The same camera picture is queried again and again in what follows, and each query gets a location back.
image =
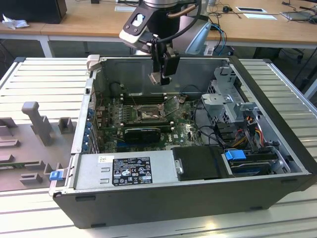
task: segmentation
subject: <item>capacitor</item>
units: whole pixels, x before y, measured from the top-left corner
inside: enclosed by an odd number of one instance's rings
[[[180,105],[183,105],[185,103],[185,99],[180,98],[180,99],[178,99],[178,102],[179,102]]]

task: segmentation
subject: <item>warning label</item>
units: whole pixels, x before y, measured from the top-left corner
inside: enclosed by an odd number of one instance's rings
[[[114,159],[112,184],[114,186],[152,183],[149,157]]]

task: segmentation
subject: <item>paper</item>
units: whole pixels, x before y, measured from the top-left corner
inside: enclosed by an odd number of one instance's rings
[[[264,14],[251,14],[251,13],[244,13],[247,18],[250,19],[264,19],[264,20],[277,20],[274,16],[272,15],[264,15]]]
[[[25,20],[13,20],[10,18],[7,18],[5,15],[3,16],[3,21],[2,23],[8,27],[11,28],[13,30],[15,30],[15,28],[22,28],[22,27],[28,27],[28,23]]]

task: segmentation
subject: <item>computer tower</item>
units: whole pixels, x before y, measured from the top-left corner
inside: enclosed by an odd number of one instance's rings
[[[11,19],[49,24],[59,24],[67,11],[65,0],[0,0],[0,9]]]

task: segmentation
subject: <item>blue latch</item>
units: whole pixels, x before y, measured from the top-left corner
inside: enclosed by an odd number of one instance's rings
[[[50,181],[63,180],[63,171],[53,171],[50,174]]]
[[[228,150],[224,154],[227,160],[245,160],[247,158],[243,150]]]

